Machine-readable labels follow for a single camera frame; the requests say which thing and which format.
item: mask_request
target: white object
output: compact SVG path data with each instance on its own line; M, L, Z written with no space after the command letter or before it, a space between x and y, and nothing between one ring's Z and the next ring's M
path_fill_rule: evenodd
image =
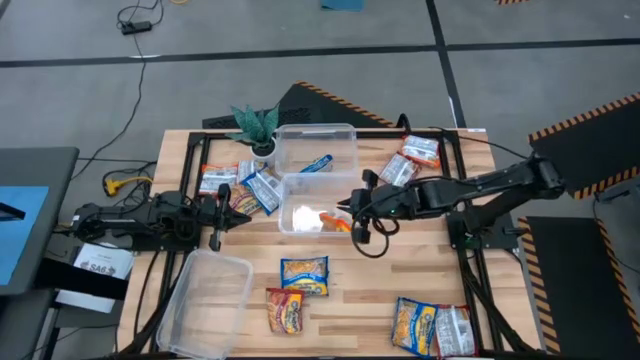
M345 232L322 231L320 213L335 213L338 201L348 199L364 183L355 174L302 173L282 178L278 228L289 235L344 236ZM351 216L345 214L351 225Z
M356 129L349 124L283 125L276 130L276 139L280 176L299 173L325 155L333 157L331 173L358 172Z
M250 262L209 250L191 252L158 328L158 346L197 359L225 359L241 329L252 284Z
M251 147L251 155L253 156L253 159L255 161L260 161L260 162L267 163L267 165L270 168L273 168L275 166L276 153L278 152L278 140L277 139L273 139L273 141L275 142L276 146L273 148L273 151L271 152L271 154L269 154L267 156L258 156L258 155L256 155L256 153L253 152L253 146Z
M113 246L108 243L102 243L101 245ZM73 266L124 279L133 266L133 254L127 250L105 249L97 245L84 244ZM60 304L77 306L107 314L111 312L115 303L113 299L68 290L60 290L56 301Z

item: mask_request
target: floor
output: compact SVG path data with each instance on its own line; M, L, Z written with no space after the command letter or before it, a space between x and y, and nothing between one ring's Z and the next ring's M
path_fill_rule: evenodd
M137 56L133 39L116 29L118 10L135 1L0 3L0 145L68 145L91 156L121 130L136 100L142 65L131 58ZM165 1L162 23L137 36L142 53L154 56L138 113L101 156L155 159L165 129L199 128L204 118L228 114L229 105L274 105L296 80L389 119L405 112L414 127L486 128L491 140L528 153L530 132L635 92L640 83L636 0L508 6L493 0L366 0L356 13L322 11L319 3ZM157 19L158 10L139 10L134 20ZM498 167L516 160L500 150L494 157ZM72 183L60 219L87 202L109 203L100 177L121 167L92 164ZM615 227L616 253L640 268L630 215L635 206L620 200L599 205L598 213ZM528 203L512 215L592 213L589 201L564 197L553 206ZM54 252L69 247L54 240ZM640 309L640 277L623 271ZM69 311L64 321L90 326L119 319L118 311L86 315ZM107 354L113 334L79 331L59 343L54 359Z

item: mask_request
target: black table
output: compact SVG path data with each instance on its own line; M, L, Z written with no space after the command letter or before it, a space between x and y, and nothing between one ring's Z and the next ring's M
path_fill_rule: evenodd
M0 186L48 186L20 261L8 285L0 286L0 354L32 351L53 301L53 289L31 290L67 192L78 149L0 149Z

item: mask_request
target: orange object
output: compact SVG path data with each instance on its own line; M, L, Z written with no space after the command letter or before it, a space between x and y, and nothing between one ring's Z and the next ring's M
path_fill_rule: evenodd
M329 213L326 213L326 212L320 213L320 220L322 221L323 224L331 227L333 231L351 232L351 225L349 225L349 223L347 223L342 219L335 218L329 215Z

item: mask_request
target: potted plant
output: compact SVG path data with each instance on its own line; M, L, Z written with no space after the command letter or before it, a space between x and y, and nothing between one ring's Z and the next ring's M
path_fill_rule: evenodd
M242 132L228 133L226 136L250 145L253 158L258 161L264 161L272 167L277 147L273 132L278 127L278 105L269 111L267 115L264 114L264 110L256 114L249 105L247 105L245 112L233 106L231 111Z

